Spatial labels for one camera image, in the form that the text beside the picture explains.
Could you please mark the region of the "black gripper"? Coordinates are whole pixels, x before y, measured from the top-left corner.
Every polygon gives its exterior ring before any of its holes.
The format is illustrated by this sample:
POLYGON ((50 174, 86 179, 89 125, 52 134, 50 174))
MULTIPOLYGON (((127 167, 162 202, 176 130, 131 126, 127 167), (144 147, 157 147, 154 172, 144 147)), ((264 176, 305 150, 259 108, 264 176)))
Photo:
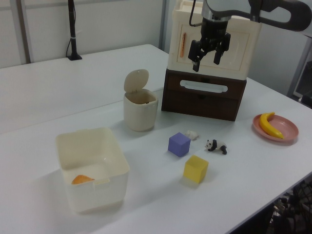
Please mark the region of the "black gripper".
POLYGON ((231 40, 231 35, 226 32, 227 25, 228 21, 213 21, 203 18, 201 40, 192 40, 188 54, 194 71, 199 71, 200 61, 213 50, 215 50, 214 63, 220 64, 224 52, 229 50, 231 40))

